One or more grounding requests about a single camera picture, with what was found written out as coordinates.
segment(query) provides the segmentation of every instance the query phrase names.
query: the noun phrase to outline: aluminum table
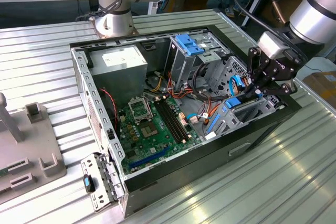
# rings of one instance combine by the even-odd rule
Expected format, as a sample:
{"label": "aluminum table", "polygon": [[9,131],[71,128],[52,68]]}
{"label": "aluminum table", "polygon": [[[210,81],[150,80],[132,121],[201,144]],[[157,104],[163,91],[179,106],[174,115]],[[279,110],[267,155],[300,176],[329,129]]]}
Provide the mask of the aluminum table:
{"label": "aluminum table", "polygon": [[[139,33],[216,25],[244,52],[255,42],[212,10],[134,18]],[[80,160],[98,151],[81,104],[69,44],[97,39],[89,22],[0,30],[0,91],[7,109],[47,107],[68,173],[0,205],[4,223],[118,223],[117,205],[94,213]],[[333,223],[336,111],[298,81],[303,107],[259,147],[123,223]]]}

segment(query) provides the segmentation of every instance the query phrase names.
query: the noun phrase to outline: motherboard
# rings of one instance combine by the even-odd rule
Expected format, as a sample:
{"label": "motherboard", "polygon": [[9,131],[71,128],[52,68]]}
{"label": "motherboard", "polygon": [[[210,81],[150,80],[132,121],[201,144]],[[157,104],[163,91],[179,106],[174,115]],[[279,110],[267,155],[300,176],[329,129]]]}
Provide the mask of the motherboard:
{"label": "motherboard", "polygon": [[183,119],[174,98],[157,101],[132,99],[118,111],[121,119],[120,143],[125,151],[125,174],[138,171],[201,142]]}

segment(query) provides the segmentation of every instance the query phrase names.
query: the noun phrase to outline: yellow wire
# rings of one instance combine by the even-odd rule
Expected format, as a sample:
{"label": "yellow wire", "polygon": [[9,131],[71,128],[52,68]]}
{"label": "yellow wire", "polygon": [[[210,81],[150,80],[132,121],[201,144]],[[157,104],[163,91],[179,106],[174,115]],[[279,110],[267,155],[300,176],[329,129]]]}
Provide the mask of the yellow wire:
{"label": "yellow wire", "polygon": [[159,83],[158,83],[158,85],[156,86],[156,88],[151,90],[152,92],[155,92],[155,91],[159,90],[159,88],[160,88],[160,86],[161,86],[161,80],[162,80],[162,76],[160,77],[160,79],[159,79]]}

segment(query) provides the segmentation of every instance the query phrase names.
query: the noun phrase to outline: ram slot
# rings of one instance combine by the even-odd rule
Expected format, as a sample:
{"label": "ram slot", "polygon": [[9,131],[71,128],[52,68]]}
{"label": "ram slot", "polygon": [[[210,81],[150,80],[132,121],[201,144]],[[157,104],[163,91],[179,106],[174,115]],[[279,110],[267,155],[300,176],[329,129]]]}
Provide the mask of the ram slot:
{"label": "ram slot", "polygon": [[183,127],[181,126],[180,122],[175,117],[174,113],[169,108],[166,102],[156,102],[154,104],[155,108],[157,109],[158,113],[160,114],[163,122],[172,133],[175,142],[180,144],[182,140],[187,140],[187,134],[185,133]]}

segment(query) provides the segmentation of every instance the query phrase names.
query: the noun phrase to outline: metal case frame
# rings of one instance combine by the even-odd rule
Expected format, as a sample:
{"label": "metal case frame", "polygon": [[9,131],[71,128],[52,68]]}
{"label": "metal case frame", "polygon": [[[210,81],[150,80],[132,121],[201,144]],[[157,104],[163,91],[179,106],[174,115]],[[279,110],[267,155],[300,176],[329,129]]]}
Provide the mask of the metal case frame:
{"label": "metal case frame", "polygon": [[[167,36],[173,35],[170,33],[178,33],[179,31],[189,31],[192,34],[193,31],[210,31],[223,45],[231,50],[233,55],[235,55],[240,61],[247,63],[248,57],[245,55],[230,39],[228,39],[217,27],[207,26],[200,28],[187,28],[181,30],[167,31],[164,34]],[[153,39],[155,37],[162,37],[164,35],[141,35],[141,36],[130,36],[122,38],[113,38],[106,40],[95,40],[95,41],[85,41],[80,43],[71,44],[71,51],[84,56],[84,51],[89,50],[91,47],[106,48],[109,46],[116,46],[120,41],[133,41],[135,38]],[[99,95],[95,93],[93,80],[82,80],[79,76],[79,71],[83,71],[82,75],[87,79],[86,71],[87,64],[90,60],[84,60],[82,62],[75,62],[76,79],[79,86],[79,92],[81,92],[82,99],[85,99],[85,93],[88,91],[88,96],[92,96],[93,99],[99,100]],[[277,110],[260,120],[250,122],[248,125],[240,128],[237,131],[228,133],[223,137],[219,137],[205,145],[195,148],[183,155],[176,157],[166,163],[161,163],[159,166],[153,167],[146,172],[128,178],[120,177],[120,180],[124,187],[127,189],[127,193],[122,198],[123,211],[125,216],[129,216],[134,212],[141,210],[147,205],[159,200],[160,198],[174,192],[175,190],[181,188],[182,186],[194,181],[195,179],[207,174],[208,172],[214,170],[215,168],[222,166],[223,164],[229,162],[235,157],[238,157],[247,150],[250,150],[260,144],[270,133],[272,133],[281,123],[292,117],[301,106],[290,96],[279,95],[278,98],[286,107]],[[108,143],[108,146],[103,146],[112,149],[112,158],[121,161],[124,157],[124,152],[120,146],[119,141],[115,138],[109,139],[109,132],[115,132],[113,127],[108,120],[105,109],[102,103],[96,103],[94,106],[96,113],[100,113],[102,117],[102,124],[100,126],[100,131],[104,136],[104,140]]]}

